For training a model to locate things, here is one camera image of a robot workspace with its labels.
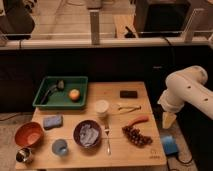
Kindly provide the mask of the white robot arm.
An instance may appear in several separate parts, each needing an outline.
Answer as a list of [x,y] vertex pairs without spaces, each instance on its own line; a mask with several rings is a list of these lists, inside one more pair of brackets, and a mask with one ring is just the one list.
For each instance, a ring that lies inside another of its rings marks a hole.
[[190,103],[213,120],[213,91],[205,87],[207,80],[208,74],[201,66],[190,66],[166,77],[166,89],[158,100],[164,110],[164,129],[172,126],[185,103]]

